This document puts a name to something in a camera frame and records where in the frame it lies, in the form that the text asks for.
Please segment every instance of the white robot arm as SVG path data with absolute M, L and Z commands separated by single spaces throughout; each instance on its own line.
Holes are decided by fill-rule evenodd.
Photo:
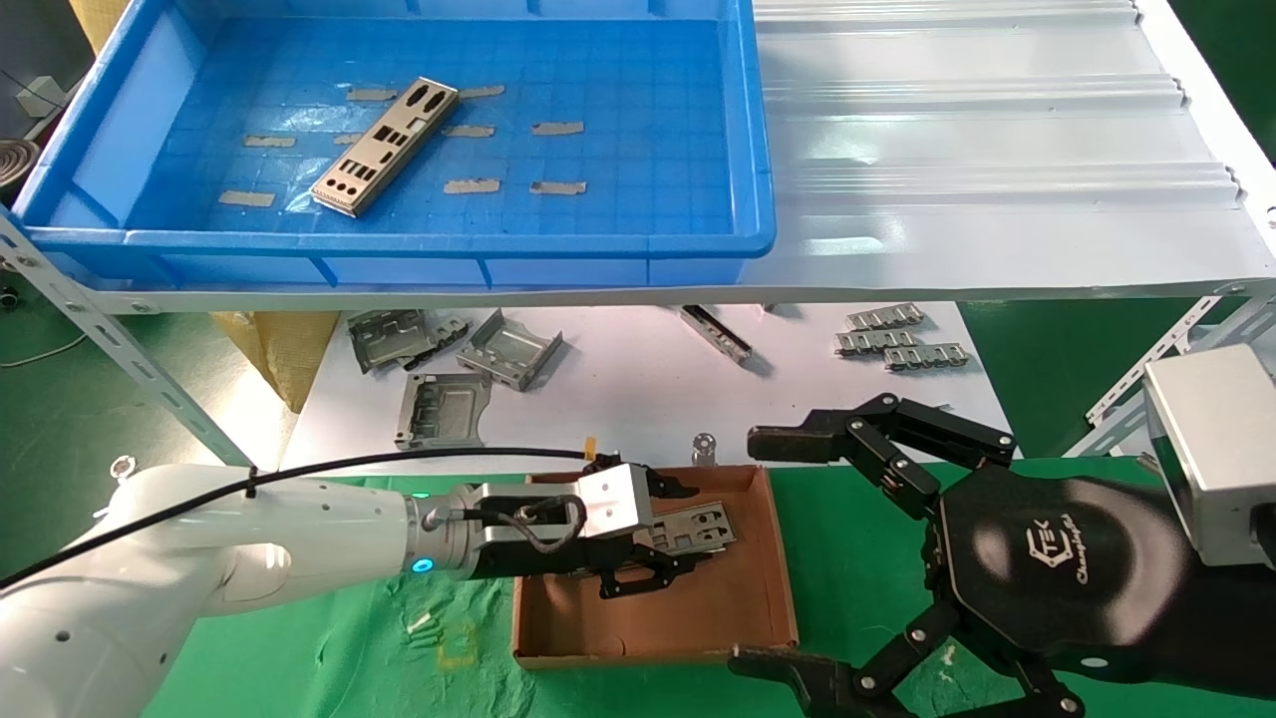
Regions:
M 231 494 L 3 589 L 3 713 L 133 718 L 200 616 L 404 570 L 470 579 L 584 568 L 604 576 L 606 598 L 607 587 L 624 585 L 614 571 L 633 560 L 633 532 L 651 527 L 648 472 L 621 464 L 569 485 L 467 485 L 438 497 L 301 478 L 263 486 L 254 497 Z M 142 472 L 71 546 L 248 476 L 226 467 Z M 551 509 L 528 517 L 521 511 L 528 506 Z M 657 569 L 671 582 L 694 568 L 681 564 Z

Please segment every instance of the blue plastic tray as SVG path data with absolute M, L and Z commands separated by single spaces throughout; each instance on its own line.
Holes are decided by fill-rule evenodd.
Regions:
M 417 75 L 452 124 L 357 219 L 310 184 Z M 540 121 L 584 121 L 537 136 Z M 245 147 L 245 135 L 295 138 Z M 495 194 L 444 194 L 500 177 Z M 586 181 L 575 196 L 536 180 Z M 269 207 L 222 191 L 274 195 Z M 17 214 L 82 281 L 572 287 L 734 283 L 775 240 L 748 0 L 134 0 Z

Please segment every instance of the metal shelf frame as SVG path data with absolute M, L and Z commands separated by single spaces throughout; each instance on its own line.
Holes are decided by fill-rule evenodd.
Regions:
M 1276 170 L 1168 0 L 754 6 L 780 235 L 736 286 L 91 287 L 3 210 L 0 258 L 239 465 L 114 314 L 1221 295 L 1262 297 L 1234 324 L 1270 314 Z M 1101 426 L 1137 409 L 1118 414 Z

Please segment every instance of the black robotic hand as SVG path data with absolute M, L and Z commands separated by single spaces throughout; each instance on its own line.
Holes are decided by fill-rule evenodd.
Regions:
M 894 443 L 972 472 L 949 487 Z M 1014 440 L 893 395 L 815 411 L 800 427 L 757 427 L 759 460 L 849 460 L 915 520 L 934 604 L 865 666 L 740 647 L 741 676 L 785 682 L 810 717 L 911 715 L 898 684 L 949 636 L 1021 699 L 952 715 L 1083 715 L 1053 671 L 1161 681 L 1276 699 L 1276 573 L 1205 566 L 1164 492 L 1088 477 L 1009 469 Z

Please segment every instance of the cardboard box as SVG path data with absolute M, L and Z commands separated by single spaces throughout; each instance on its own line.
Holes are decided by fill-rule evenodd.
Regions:
M 738 539 L 655 593 L 598 598 L 598 578 L 514 580 L 514 659 L 527 670 L 709 663 L 732 644 L 796 647 L 789 568 L 771 480 L 762 467 L 658 469 L 701 490 L 655 500 L 656 514 L 721 501 Z M 530 477 L 573 482 L 578 474 Z

